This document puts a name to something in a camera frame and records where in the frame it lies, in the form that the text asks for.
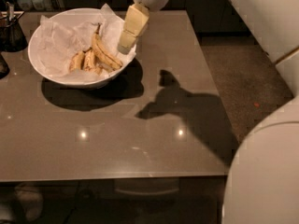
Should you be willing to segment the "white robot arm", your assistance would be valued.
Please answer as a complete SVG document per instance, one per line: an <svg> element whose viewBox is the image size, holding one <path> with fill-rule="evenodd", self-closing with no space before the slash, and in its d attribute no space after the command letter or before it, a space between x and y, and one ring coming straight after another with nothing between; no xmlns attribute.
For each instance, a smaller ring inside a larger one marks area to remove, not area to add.
<svg viewBox="0 0 299 224"><path fill-rule="evenodd" d="M299 224L299 0L229 0L292 91L232 161L221 224Z"/></svg>

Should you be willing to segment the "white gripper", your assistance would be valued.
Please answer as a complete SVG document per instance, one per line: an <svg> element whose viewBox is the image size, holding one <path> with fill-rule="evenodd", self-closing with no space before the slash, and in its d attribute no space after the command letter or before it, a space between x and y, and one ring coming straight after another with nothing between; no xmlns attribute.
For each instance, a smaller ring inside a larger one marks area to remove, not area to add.
<svg viewBox="0 0 299 224"><path fill-rule="evenodd" d="M137 38L144 33L149 19L149 11L159 11L166 6L169 0L133 0L134 4L128 7L123 30L118 43L118 51L128 54L137 42Z"/></svg>

